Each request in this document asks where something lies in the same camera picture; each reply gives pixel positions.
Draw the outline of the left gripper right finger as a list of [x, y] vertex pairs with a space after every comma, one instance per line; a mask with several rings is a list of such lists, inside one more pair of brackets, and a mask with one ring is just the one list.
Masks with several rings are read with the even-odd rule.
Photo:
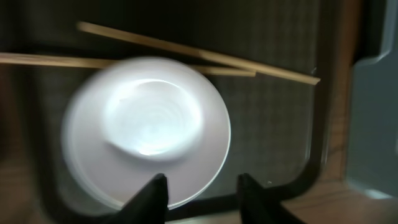
[[237, 198], [242, 224], [304, 224], [249, 174], [238, 176]]

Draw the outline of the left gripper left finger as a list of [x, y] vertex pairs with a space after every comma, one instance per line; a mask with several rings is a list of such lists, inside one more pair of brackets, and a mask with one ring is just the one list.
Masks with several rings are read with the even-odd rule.
[[130, 201], [105, 224], [164, 224], [169, 194], [167, 178], [156, 174]]

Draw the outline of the white bowl with crumbs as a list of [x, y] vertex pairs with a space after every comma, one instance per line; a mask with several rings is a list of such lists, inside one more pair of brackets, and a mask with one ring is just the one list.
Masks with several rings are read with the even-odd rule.
[[170, 209], [197, 198], [229, 153], [231, 124], [215, 86], [167, 58], [124, 60], [93, 75], [67, 106], [64, 160], [80, 187], [120, 210], [158, 173]]

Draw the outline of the wooden chopstick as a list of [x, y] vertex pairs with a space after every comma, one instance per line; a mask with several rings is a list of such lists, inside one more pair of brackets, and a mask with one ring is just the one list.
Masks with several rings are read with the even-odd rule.
[[[14, 65], [37, 65], [53, 67], [76, 67], [76, 68], [97, 68], [103, 69], [109, 67], [118, 60], [98, 59], [98, 58], [79, 58], [79, 57], [61, 57], [53, 55], [36, 54], [16, 54], [1, 52], [1, 63]], [[189, 65], [205, 75], [226, 75], [238, 77], [255, 77], [256, 72], [240, 70], [228, 67], [213, 67], [203, 65]]]
[[77, 28], [80, 31], [100, 35], [103, 37], [109, 37], [112, 39], [123, 40], [133, 44], [144, 45], [146, 47], [152, 47], [155, 49], [165, 50], [169, 52], [175, 52], [190, 57], [196, 57], [210, 62], [220, 63], [222, 65], [229, 65], [236, 68], [245, 70], [254, 70], [256, 72], [270, 75], [277, 78], [283, 78], [296, 82], [306, 83], [310, 85], [316, 85], [320, 82], [317, 77], [311, 77], [298, 72], [293, 72], [283, 68], [277, 68], [270, 65], [266, 65], [259, 62], [253, 62], [250, 60], [237, 58], [209, 50], [203, 50], [187, 45], [177, 44], [168, 42], [165, 40], [156, 39], [140, 34], [130, 33], [123, 30], [117, 30], [110, 27], [100, 26], [88, 22], [78, 22]]

